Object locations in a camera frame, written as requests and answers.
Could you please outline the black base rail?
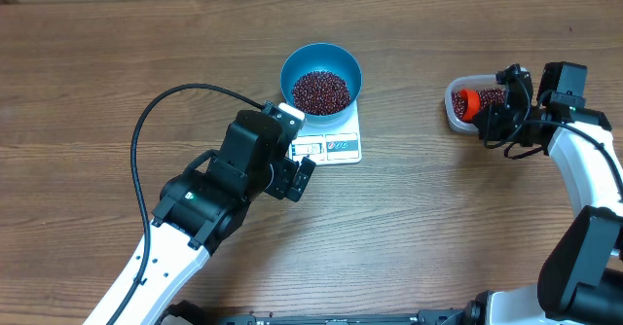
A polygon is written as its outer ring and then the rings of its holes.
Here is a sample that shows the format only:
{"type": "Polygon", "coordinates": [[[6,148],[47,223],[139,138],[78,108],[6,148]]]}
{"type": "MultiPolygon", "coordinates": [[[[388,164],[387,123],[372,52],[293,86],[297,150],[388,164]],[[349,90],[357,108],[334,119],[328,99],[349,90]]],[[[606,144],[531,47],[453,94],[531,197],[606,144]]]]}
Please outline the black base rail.
{"type": "Polygon", "coordinates": [[[168,306],[158,325],[459,325],[464,324],[459,309],[425,309],[416,314],[364,314],[320,316],[258,316],[248,312],[222,315],[187,301],[168,306]]]}

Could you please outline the blue plastic bowl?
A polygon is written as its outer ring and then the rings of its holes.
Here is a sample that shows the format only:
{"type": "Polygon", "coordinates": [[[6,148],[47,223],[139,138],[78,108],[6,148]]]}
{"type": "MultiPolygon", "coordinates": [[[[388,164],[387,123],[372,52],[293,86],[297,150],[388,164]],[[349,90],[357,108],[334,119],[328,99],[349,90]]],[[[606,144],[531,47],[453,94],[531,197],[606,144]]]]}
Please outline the blue plastic bowl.
{"type": "Polygon", "coordinates": [[[295,51],[281,68],[280,89],[288,104],[294,106],[291,91],[296,81],[313,71],[330,71],[344,79],[352,97],[351,104],[357,101],[363,87],[363,73],[357,59],[335,44],[313,43],[295,51]]]}

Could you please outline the orange measuring scoop blue handle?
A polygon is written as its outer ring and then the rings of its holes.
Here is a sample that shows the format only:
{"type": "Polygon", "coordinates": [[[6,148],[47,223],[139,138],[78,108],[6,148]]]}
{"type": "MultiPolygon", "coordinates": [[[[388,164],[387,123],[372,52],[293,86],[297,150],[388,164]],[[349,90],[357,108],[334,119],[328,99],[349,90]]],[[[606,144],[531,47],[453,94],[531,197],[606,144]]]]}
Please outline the orange measuring scoop blue handle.
{"type": "Polygon", "coordinates": [[[476,90],[463,89],[459,92],[459,96],[465,101],[465,110],[461,119],[466,123],[470,123],[480,112],[480,95],[476,90]]]}

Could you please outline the clear plastic food container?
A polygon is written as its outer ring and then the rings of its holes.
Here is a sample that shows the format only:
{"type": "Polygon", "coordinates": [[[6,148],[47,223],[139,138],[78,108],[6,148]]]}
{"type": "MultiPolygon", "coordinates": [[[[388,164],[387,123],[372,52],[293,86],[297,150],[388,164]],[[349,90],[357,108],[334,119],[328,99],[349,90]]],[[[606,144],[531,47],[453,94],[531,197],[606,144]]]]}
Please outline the clear plastic food container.
{"type": "Polygon", "coordinates": [[[463,89],[476,91],[490,89],[506,90],[506,86],[499,85],[494,74],[488,74],[459,77],[454,79],[446,88],[444,103],[450,129],[461,134],[478,134],[478,128],[471,123],[464,122],[455,110],[453,99],[457,98],[457,94],[463,89]]]}

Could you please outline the white digital kitchen scale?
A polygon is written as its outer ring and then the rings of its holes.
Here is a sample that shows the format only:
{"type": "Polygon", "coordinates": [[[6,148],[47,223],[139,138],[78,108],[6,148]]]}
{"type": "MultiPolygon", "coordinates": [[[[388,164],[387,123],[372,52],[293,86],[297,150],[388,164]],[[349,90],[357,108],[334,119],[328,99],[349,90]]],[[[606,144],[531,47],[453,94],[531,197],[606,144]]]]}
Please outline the white digital kitchen scale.
{"type": "Polygon", "coordinates": [[[359,163],[362,145],[357,103],[334,115],[307,115],[288,157],[294,162],[309,158],[317,165],[359,163]]]}

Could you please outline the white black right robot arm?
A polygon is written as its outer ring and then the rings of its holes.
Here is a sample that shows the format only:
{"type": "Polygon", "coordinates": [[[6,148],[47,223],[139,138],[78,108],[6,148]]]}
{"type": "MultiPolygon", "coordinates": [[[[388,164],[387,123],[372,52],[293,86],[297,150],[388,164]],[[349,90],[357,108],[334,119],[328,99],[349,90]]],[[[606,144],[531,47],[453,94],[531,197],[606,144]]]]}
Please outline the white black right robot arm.
{"type": "Polygon", "coordinates": [[[518,64],[496,72],[502,102],[479,107],[471,122],[488,149],[543,153],[560,170],[574,220],[541,267],[534,286],[485,292],[463,312],[464,324],[619,324],[622,273],[622,165],[606,115],[586,108],[587,68],[545,65],[537,90],[518,64]]]}

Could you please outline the red adzuki beans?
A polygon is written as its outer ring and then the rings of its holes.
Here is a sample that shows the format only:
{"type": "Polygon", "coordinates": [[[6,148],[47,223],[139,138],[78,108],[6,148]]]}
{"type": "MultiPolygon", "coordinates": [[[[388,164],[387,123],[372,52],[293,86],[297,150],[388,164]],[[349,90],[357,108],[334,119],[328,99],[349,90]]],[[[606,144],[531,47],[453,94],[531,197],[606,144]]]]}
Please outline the red adzuki beans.
{"type": "MultiPolygon", "coordinates": [[[[481,98],[481,109],[496,105],[502,104],[504,102],[505,91],[502,89],[485,89],[485,90],[476,90],[481,98]]],[[[452,107],[457,118],[462,121],[462,115],[465,110],[465,101],[459,96],[459,91],[453,91],[451,93],[451,101],[452,107]]]]}

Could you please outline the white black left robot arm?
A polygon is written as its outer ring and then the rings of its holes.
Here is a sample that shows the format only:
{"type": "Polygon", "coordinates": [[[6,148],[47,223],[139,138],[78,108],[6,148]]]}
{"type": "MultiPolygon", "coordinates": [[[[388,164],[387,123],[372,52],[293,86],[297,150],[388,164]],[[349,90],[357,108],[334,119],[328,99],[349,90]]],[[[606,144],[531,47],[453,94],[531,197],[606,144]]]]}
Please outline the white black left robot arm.
{"type": "Polygon", "coordinates": [[[303,112],[284,103],[238,112],[219,150],[199,155],[165,184],[146,235],[88,323],[156,323],[260,194],[298,201],[315,164],[286,154],[304,122],[303,112]]]}

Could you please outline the red beans in bowl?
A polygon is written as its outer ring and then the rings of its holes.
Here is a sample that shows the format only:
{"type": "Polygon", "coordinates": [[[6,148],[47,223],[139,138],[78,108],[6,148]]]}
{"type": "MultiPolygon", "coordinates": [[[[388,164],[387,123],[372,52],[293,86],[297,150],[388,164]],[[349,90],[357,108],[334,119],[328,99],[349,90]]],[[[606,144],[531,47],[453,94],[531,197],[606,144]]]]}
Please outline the red beans in bowl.
{"type": "Polygon", "coordinates": [[[291,91],[294,106],[314,116],[329,116],[352,102],[347,82],[330,71],[313,71],[299,78],[291,91]]]}

